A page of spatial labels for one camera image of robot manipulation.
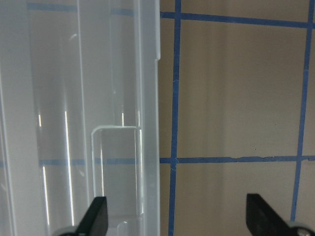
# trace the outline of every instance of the grid square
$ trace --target grid square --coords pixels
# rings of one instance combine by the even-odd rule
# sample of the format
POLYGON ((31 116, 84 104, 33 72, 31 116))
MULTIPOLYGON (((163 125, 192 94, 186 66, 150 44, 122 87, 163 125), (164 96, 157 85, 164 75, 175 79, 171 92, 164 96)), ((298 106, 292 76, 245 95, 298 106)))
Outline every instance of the grid square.
POLYGON ((161 59, 158 62, 160 156, 171 156, 174 20, 161 19, 161 59))
POLYGON ((294 173, 294 162, 179 164, 175 236, 250 236, 247 193, 260 194, 288 220, 294 173))
POLYGON ((315 155, 315 31, 313 30, 309 85, 306 104, 306 116, 303 140, 303 155, 315 155))
POLYGON ((170 165, 160 164, 160 213, 161 236, 168 236, 170 165))
POLYGON ((178 156, 296 155, 305 35, 182 21, 178 156))
POLYGON ((182 12, 306 22, 308 0, 182 0, 182 12))
POLYGON ((296 209, 296 221, 315 229, 315 162, 303 161, 296 209))

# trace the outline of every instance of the clear plastic container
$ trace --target clear plastic container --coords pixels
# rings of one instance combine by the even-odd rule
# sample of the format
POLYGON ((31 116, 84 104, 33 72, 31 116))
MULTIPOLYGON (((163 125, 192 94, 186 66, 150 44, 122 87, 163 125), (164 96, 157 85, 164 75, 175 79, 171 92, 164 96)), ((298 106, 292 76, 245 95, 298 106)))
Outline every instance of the clear plastic container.
POLYGON ((5 0, 0 15, 0 236, 69 231, 95 196, 108 236, 158 236, 158 0, 5 0))

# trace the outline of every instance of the beige wall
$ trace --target beige wall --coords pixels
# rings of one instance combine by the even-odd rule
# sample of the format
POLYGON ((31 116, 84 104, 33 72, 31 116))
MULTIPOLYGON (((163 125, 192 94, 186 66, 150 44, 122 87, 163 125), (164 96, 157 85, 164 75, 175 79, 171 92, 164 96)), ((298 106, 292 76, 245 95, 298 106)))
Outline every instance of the beige wall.
MULTIPOLYGON (((161 11, 174 11, 162 0, 161 11)), ((307 21, 308 0, 182 0, 187 13, 307 21)), ((297 153, 306 29, 182 21, 178 157, 297 153)), ((160 155, 170 157, 174 20, 161 19, 160 155)), ((303 155, 315 155, 315 42, 303 155)), ((169 173, 161 165, 161 232, 169 173)), ((290 218, 295 162, 179 164, 175 236, 250 235, 245 199, 260 193, 290 218)), ((315 163, 303 161, 297 220, 315 229, 315 163)))

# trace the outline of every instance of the blue tape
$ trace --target blue tape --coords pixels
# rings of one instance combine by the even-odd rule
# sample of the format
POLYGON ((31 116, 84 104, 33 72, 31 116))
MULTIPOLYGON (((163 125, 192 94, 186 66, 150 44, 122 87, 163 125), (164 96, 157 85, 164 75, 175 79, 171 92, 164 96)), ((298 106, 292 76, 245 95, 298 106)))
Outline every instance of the blue tape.
POLYGON ((171 175, 169 186, 169 213, 168 213, 168 235, 174 235, 174 220, 175 220, 175 199, 176 199, 176 165, 177 160, 171 159, 171 175))
POLYGON ((297 147, 297 161, 296 161, 293 199, 292 199, 292 207, 291 207, 291 221, 294 221, 295 216, 296 216, 296 205, 297 205, 297 200, 298 200, 299 183, 300 183, 300 175, 301 175, 301 162, 302 162, 302 152, 303 152, 303 138, 304 138, 304 126, 305 126, 305 114, 306 114, 306 102, 307 102, 307 89, 308 89, 308 80, 309 80, 312 31, 313 31, 313 26, 314 26, 313 25, 314 3, 315 3, 315 0, 310 0, 309 14, 308 14, 308 27, 307 27, 306 43, 305 43, 302 101, 301 101, 301 113, 300 113, 299 138, 298 138, 298 147, 297 147))
POLYGON ((120 16, 134 16, 134 11, 132 9, 126 8, 113 8, 110 10, 112 15, 120 15, 120 16))
POLYGON ((178 136, 178 103, 179 103, 179 72, 181 48, 181 0, 175 0, 174 26, 174 65, 173 65, 173 104, 172 104, 172 141, 171 141, 171 174, 169 189, 168 235, 174 235, 175 198, 176 198, 176 165, 178 136))
POLYGON ((27 7, 28 10, 78 12, 77 6, 74 5, 30 2, 27 4, 27 7))
POLYGON ((175 12, 160 12, 159 16, 165 19, 175 19, 175 12))
POLYGON ((266 20, 266 19, 234 17, 234 16, 203 15, 203 14, 192 14, 192 13, 182 13, 182 20, 211 21, 211 22, 238 23, 238 24, 263 25, 263 26, 281 26, 281 27, 293 27, 293 28, 307 28, 308 27, 308 23, 305 23, 305 22, 266 20))
MULTIPOLYGON (((71 159, 70 160, 71 166, 84 166, 85 160, 84 159, 71 159)), ((66 159, 47 159, 47 160, 40 160, 40 166, 67 166, 68 161, 66 159)))
POLYGON ((237 163, 237 162, 281 162, 281 161, 296 161, 296 156, 245 156, 240 158, 231 157, 193 157, 193 158, 178 158, 179 164, 184 163, 237 163))
MULTIPOLYGON (((170 164, 171 158, 161 157, 160 164, 170 164)), ((302 156, 302 161, 315 161, 315 156, 302 156)), ((297 161, 297 156, 244 156, 240 158, 232 157, 182 157, 177 158, 178 164, 198 164, 198 163, 241 163, 241 162, 290 162, 297 161)))

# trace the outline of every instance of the blue tape grid line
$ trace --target blue tape grid line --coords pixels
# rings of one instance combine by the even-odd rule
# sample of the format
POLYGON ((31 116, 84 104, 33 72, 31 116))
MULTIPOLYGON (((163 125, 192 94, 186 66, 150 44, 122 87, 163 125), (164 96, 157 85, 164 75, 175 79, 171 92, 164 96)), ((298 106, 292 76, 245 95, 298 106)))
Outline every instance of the blue tape grid line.
POLYGON ((300 175, 301 175, 307 89, 308 89, 308 81, 309 81, 309 65, 310 65, 312 31, 313 31, 314 3, 315 3, 315 0, 310 0, 309 14, 308 14, 308 27, 307 27, 306 43, 305 43, 300 127, 299 127, 299 138, 298 138, 298 147, 297 147, 297 161, 296 161, 296 170, 295 170, 293 199, 292 199, 292 207, 291 207, 291 221, 294 221, 295 216, 296 216, 296 205, 297 205, 297 200, 298 200, 299 183, 300 183, 300 175))
MULTIPOLYGON (((174 19, 175 12, 160 12, 160 17, 163 19, 174 19)), ((302 29, 307 29, 309 26, 308 22, 267 20, 267 19, 259 19, 259 18, 217 16, 217 15, 204 15, 204 14, 194 14, 194 13, 181 13, 181 19, 191 20, 191 21, 209 21, 209 22, 220 22, 220 23, 278 26, 278 27, 290 27, 290 28, 302 28, 302 29)))
POLYGON ((181 45, 181 0, 175 0, 174 24, 174 66, 173 66, 173 101, 172 101, 172 141, 171 141, 171 170, 169 189, 168 235, 174 235, 175 197, 176 197, 176 165, 177 136, 178 136, 178 102, 179 102, 179 73, 181 45))
MULTIPOLYGON (((170 164, 171 158, 161 157, 160 164, 170 164)), ((177 164, 198 164, 198 163, 248 163, 248 162, 295 162, 297 156, 244 156, 240 158, 232 157, 183 157, 177 158, 177 164)), ((315 156, 302 156, 302 161, 315 161, 315 156)))
POLYGON ((48 3, 33 3, 27 4, 28 10, 40 11, 64 11, 64 12, 77 12, 78 8, 74 5, 61 5, 61 4, 48 4, 48 3))

